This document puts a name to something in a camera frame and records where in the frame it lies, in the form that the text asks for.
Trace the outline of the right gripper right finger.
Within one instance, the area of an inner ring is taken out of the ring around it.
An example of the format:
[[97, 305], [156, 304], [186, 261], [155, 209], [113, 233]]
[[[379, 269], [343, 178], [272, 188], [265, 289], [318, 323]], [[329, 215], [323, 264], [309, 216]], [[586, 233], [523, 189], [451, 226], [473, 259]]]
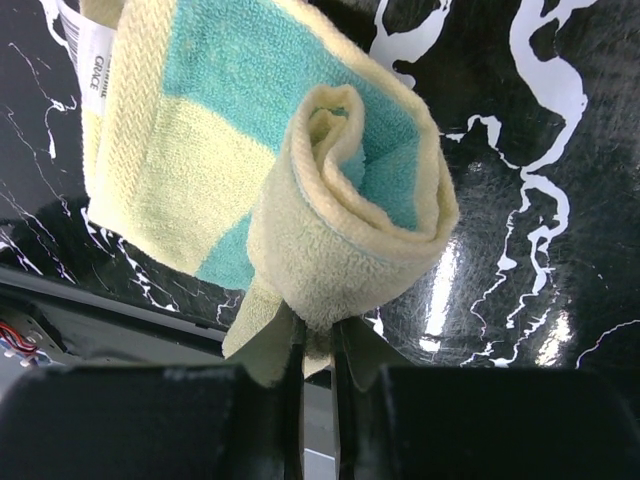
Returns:
[[635, 479], [628, 387], [584, 370], [417, 366], [360, 319], [332, 330], [341, 479]]

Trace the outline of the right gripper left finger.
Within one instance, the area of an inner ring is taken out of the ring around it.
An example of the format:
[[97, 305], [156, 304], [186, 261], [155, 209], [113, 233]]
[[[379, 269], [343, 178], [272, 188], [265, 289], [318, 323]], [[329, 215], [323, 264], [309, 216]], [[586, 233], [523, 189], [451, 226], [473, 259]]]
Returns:
[[1, 402], [1, 475], [299, 479], [304, 343], [282, 305], [218, 364], [32, 369]]

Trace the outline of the teal and yellow towel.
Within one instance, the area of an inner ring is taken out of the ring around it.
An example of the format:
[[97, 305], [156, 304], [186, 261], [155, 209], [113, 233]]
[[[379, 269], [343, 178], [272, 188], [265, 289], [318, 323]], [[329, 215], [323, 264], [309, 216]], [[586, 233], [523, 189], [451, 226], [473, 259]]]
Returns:
[[245, 296], [227, 358], [278, 379], [281, 306], [305, 376], [332, 326], [403, 294], [459, 209], [422, 99], [305, 1], [58, 5], [82, 98], [89, 220]]

